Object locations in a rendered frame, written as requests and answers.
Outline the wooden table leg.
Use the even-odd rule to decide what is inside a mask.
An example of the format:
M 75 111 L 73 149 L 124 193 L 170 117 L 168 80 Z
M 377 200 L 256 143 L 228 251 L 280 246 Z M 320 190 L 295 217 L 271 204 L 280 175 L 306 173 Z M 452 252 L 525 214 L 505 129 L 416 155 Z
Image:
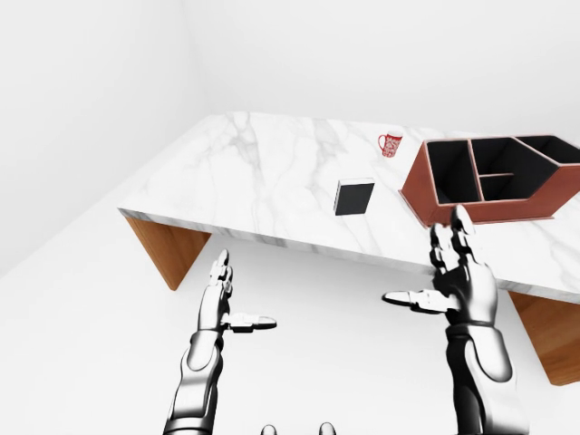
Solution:
M 170 290 L 177 290 L 211 235 L 134 217 L 127 221 Z
M 509 292 L 548 380 L 580 382 L 580 304 Z

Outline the red patterned mug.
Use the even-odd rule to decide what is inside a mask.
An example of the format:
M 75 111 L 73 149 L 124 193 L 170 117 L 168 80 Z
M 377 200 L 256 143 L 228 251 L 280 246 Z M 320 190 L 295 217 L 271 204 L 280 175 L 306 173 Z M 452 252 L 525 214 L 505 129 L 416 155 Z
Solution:
M 398 130 L 390 130 L 386 134 L 382 134 L 378 137 L 377 141 L 383 157 L 392 158 L 395 156 L 402 137 L 403 133 Z

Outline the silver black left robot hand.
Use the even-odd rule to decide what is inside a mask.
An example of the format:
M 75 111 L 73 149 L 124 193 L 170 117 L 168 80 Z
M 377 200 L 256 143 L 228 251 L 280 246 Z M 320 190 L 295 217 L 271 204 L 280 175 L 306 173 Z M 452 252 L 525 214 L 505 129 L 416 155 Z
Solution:
M 253 333 L 277 327 L 275 319 L 257 314 L 230 313 L 229 299 L 233 294 L 233 268 L 230 255 L 223 249 L 212 264 L 209 282 L 201 299 L 198 313 L 198 330 L 223 333 Z

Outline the red-brown desk caddy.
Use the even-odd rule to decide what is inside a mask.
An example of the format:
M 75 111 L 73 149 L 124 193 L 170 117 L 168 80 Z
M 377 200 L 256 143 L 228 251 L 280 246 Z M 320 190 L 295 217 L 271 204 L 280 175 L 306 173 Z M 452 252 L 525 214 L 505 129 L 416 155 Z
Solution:
M 555 135 L 425 140 L 401 195 L 426 227 L 551 218 L 580 192 L 580 148 Z

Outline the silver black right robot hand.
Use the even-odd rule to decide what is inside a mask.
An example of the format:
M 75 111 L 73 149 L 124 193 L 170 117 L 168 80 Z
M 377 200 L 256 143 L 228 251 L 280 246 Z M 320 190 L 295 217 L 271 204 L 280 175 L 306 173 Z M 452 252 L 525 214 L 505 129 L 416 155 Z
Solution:
M 456 206 L 450 225 L 430 227 L 432 288 L 391 291 L 382 300 L 424 314 L 445 314 L 450 324 L 495 324 L 498 308 L 496 279 L 482 258 L 468 211 Z

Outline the black book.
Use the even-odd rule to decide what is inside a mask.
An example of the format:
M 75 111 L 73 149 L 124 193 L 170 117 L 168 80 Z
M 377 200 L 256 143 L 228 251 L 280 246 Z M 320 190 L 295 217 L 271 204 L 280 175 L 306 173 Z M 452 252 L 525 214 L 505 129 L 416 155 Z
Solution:
M 372 178 L 340 179 L 333 205 L 334 214 L 336 216 L 364 214 L 374 185 Z

